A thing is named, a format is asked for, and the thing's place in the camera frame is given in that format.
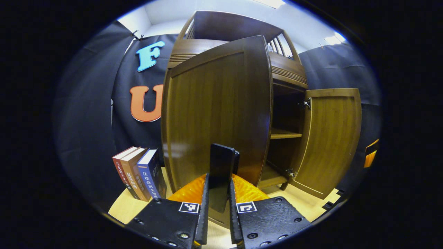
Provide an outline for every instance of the wooden floor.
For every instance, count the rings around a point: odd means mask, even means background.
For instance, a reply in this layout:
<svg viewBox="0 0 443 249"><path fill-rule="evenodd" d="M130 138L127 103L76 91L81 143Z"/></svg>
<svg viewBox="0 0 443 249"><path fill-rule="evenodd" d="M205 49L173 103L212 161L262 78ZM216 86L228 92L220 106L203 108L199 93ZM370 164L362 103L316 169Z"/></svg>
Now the wooden floor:
<svg viewBox="0 0 443 249"><path fill-rule="evenodd" d="M164 167L162 170L163 175L167 175ZM168 185L166 191L166 197L168 198L172 195L172 192L167 177L165 181ZM288 185L285 191L280 190L280 185L271 186L262 189L262 191L271 198L277 196L284 197L310 222L326 211L322 208L323 205L327 202L335 203L340 197L337 194L338 190L334 189L324 200L322 200L301 191L292 185ZM109 209L108 214L120 222L128 224L144 207L146 207L147 204L148 202L134 199L129 191L125 189ZM208 221L208 241L207 245L203 245L202 247L207 249L228 249L235 248L236 245L231 244L229 229Z"/></svg>

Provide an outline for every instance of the blue letter f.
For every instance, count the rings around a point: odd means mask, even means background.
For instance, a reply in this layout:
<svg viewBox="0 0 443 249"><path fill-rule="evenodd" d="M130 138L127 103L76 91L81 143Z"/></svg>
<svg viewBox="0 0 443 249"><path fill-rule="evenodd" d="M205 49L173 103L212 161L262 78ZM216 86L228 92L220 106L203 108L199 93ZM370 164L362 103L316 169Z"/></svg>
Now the blue letter f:
<svg viewBox="0 0 443 249"><path fill-rule="evenodd" d="M160 49L158 47L163 47L165 45L164 42L159 41L154 44L151 44L147 47L144 47L142 49L139 49L137 53L140 57L140 66L138 67L137 71L141 72L153 65L155 65L156 61L152 60L151 56L154 56L155 58L160 56Z"/></svg>

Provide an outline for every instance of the brown book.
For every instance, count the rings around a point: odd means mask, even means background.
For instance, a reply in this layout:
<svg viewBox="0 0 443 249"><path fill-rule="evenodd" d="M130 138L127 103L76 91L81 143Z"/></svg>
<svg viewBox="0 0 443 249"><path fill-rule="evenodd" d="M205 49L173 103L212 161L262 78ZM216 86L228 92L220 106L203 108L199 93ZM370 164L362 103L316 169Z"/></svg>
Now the brown book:
<svg viewBox="0 0 443 249"><path fill-rule="evenodd" d="M128 154L130 154L131 152L134 152L137 149L137 147L132 146L131 148L128 148L122 152L120 152L119 154L115 155L112 157L112 160L114 161L114 165L115 165L115 169L117 169L117 173L120 176L121 181L123 182L123 184L126 186L126 188L129 190L129 192L131 193L131 195L137 199L140 200L140 198L138 197L138 195L136 194L136 192L133 190L133 188L131 187L131 185L129 184L128 179L126 178L126 173L124 172L123 167L121 166L121 162L120 159L122 159L123 157L127 156Z"/></svg>
<svg viewBox="0 0 443 249"><path fill-rule="evenodd" d="M137 166L137 162L140 160L140 158L144 155L146 151L147 148L137 148L133 152L129 153L127 156L120 159L120 162L124 172L126 173L126 177L128 178L129 183L131 184L137 196L140 198L140 200L147 202L149 198L146 198L145 193L143 193L143 191L145 191L143 182L141 182L140 179L137 180L136 177L138 176L138 178L140 178L140 176L138 172L134 172L132 169L134 166Z"/></svg>

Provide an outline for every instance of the open cabinet door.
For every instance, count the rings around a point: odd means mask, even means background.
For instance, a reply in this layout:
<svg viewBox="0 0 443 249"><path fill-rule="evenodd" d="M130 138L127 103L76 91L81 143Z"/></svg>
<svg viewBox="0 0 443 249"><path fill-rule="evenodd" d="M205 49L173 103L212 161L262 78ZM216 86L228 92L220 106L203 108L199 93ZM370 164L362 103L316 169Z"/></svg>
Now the open cabinet door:
<svg viewBox="0 0 443 249"><path fill-rule="evenodd" d="M324 199L345 175L360 138L361 101L355 88L308 90L310 108L289 183Z"/></svg>
<svg viewBox="0 0 443 249"><path fill-rule="evenodd" d="M240 153L257 185L270 136L272 73L264 36L204 51L166 73L162 144L172 192L209 172L210 145Z"/></svg>

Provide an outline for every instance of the orange object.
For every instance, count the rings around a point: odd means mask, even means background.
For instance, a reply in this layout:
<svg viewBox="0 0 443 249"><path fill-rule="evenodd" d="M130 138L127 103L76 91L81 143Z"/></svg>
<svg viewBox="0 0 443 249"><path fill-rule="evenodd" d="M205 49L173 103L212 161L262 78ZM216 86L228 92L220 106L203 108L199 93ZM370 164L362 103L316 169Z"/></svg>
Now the orange object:
<svg viewBox="0 0 443 249"><path fill-rule="evenodd" d="M366 147L366 154L367 155L366 155L365 165L363 166L364 168L370 167L372 162L374 161L375 153L377 152L377 150L374 150L373 152L368 153L368 149L370 150L370 148L372 146L377 146L378 145L377 143L378 143L378 139L375 140L372 144L368 145L368 147Z"/></svg>
<svg viewBox="0 0 443 249"><path fill-rule="evenodd" d="M155 108L151 112L147 112L143 108L144 94L149 91L149 88L147 86L134 86L129 90L129 92L132 94L132 117L140 122L156 121L161 116L163 85L156 85L152 88L152 90L154 90L157 95L155 97Z"/></svg>
<svg viewBox="0 0 443 249"><path fill-rule="evenodd" d="M206 174L186 184L184 187L171 195L168 200L201 204L205 178ZM234 181L235 199L237 203L260 201L269 198L269 196L263 193L260 189L240 176L232 174L232 179Z"/></svg>

